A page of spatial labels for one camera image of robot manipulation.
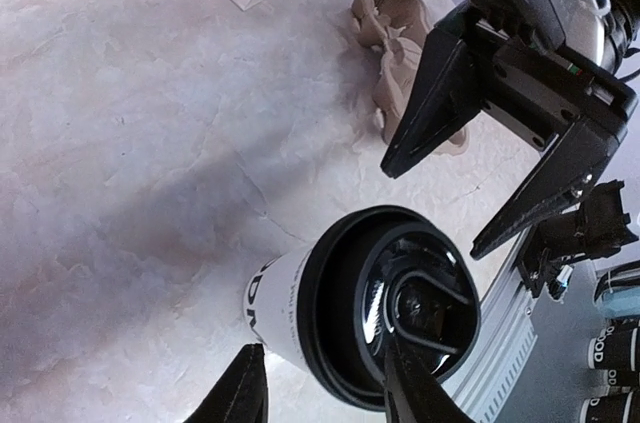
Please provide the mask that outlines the aluminium front rail frame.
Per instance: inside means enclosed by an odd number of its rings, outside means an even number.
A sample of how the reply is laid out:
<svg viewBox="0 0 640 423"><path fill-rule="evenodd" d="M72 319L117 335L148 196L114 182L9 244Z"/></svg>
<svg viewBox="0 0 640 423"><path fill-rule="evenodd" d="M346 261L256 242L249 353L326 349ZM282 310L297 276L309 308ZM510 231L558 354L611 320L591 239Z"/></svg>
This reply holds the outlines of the aluminium front rail frame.
<svg viewBox="0 0 640 423"><path fill-rule="evenodd" d="M444 387L475 422L575 422L584 400L606 393L587 365L589 341L605 325L592 295L608 269L639 257L632 244L609 259L577 265L559 302L532 297L515 265L517 239L482 300L476 346Z"/></svg>

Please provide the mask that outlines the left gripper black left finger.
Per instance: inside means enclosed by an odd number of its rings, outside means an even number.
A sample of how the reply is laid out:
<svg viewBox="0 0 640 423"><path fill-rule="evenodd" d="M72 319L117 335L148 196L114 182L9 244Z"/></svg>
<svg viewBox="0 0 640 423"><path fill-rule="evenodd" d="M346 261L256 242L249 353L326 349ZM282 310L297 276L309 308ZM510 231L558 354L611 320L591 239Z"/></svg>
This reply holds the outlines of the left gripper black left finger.
<svg viewBox="0 0 640 423"><path fill-rule="evenodd" d="M193 422L268 421L268 385L261 344L244 345L202 403Z"/></svg>

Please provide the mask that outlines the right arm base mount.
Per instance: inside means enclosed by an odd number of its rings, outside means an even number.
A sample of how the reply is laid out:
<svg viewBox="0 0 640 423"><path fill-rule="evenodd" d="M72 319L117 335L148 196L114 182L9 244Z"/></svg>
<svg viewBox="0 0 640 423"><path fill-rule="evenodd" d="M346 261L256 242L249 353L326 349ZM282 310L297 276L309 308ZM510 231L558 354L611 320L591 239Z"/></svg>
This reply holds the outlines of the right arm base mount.
<svg viewBox="0 0 640 423"><path fill-rule="evenodd" d="M598 184L576 209L531 228L515 263L534 299L547 291L552 299L560 300L575 264L609 258L639 240L623 208L624 187L622 180Z"/></svg>

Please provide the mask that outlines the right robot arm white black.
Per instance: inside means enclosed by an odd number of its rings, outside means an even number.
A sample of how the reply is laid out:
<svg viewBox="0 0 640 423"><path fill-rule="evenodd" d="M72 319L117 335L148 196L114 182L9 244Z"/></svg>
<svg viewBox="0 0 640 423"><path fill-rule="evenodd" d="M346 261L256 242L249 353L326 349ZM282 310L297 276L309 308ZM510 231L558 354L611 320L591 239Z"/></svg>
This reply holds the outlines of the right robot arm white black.
<svg viewBox="0 0 640 423"><path fill-rule="evenodd" d="M638 104L619 75L638 32L639 0L464 0L426 37L382 171L402 176L480 113L539 151L474 239L483 258L593 191Z"/></svg>

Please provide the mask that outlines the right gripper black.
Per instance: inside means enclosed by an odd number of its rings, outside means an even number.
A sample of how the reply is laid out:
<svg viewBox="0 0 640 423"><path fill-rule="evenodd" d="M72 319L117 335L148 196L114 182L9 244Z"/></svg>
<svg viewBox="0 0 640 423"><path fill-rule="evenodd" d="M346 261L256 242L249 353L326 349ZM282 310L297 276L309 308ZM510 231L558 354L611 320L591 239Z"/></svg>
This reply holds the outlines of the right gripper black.
<svg viewBox="0 0 640 423"><path fill-rule="evenodd" d="M402 176L479 112L543 152L474 239L484 258L593 190L638 103L618 76L638 32L639 0L465 0L426 37L382 171Z"/></svg>

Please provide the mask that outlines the brown pulp cup carrier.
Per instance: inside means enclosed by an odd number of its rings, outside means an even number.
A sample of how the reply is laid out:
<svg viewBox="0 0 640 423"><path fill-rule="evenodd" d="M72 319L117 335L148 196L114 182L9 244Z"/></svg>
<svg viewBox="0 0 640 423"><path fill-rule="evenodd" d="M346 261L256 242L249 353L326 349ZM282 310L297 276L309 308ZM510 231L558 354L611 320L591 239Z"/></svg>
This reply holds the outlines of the brown pulp cup carrier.
<svg viewBox="0 0 640 423"><path fill-rule="evenodd" d="M434 27L423 0L353 0L352 31L360 46L380 53L372 91L389 145L407 109L426 37Z"/></svg>

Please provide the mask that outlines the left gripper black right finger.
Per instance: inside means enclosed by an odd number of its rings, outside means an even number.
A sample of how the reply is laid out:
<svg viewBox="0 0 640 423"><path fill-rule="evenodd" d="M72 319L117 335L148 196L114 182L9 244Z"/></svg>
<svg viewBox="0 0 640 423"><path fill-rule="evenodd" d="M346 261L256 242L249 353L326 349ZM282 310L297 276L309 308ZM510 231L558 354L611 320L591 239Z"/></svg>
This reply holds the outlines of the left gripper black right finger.
<svg viewBox="0 0 640 423"><path fill-rule="evenodd" d="M384 360L387 422L473 423L446 393L426 364L426 355L394 337Z"/></svg>

